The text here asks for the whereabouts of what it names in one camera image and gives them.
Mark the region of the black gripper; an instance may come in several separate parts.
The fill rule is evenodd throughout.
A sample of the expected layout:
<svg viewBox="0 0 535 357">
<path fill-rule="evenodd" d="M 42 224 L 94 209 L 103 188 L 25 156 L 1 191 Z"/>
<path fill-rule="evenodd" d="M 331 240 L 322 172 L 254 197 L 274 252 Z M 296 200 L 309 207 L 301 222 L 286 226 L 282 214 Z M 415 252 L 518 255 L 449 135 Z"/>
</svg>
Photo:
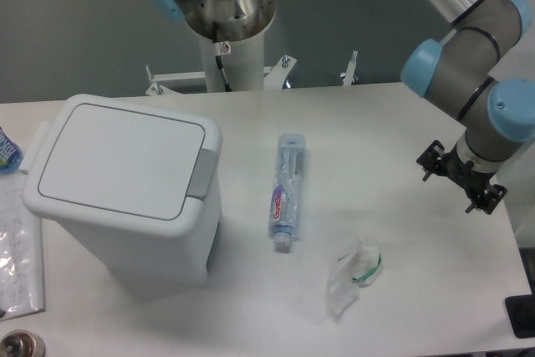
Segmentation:
<svg viewBox="0 0 535 357">
<path fill-rule="evenodd" d="M 475 171 L 473 161 L 462 162 L 456 148 L 446 152 L 438 140 L 423 151 L 416 163 L 424 171 L 422 181 L 427 181 L 432 175 L 448 177 L 465 191 L 471 201 L 465 213 L 478 210 L 491 215 L 507 194 L 506 187 L 490 184 L 490 173 Z"/>
</svg>

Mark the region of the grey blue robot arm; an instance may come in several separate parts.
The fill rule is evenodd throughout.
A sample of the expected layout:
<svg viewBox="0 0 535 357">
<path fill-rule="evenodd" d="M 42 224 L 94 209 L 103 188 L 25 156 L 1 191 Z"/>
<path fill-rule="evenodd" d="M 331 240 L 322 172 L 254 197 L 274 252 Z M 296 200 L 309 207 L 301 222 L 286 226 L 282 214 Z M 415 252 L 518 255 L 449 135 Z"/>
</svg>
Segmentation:
<svg viewBox="0 0 535 357">
<path fill-rule="evenodd" d="M 263 90 L 285 80 L 281 69 L 264 69 L 264 34 L 275 0 L 151 1 L 197 36 L 209 91 Z M 433 142 L 417 162 L 427 176 L 445 176 L 462 188 L 471 209 L 489 214 L 507 192 L 492 178 L 534 138 L 534 83 L 491 76 L 529 29 L 532 10 L 526 0 L 429 1 L 452 34 L 421 43 L 400 78 L 465 131 L 451 150 Z"/>
</svg>

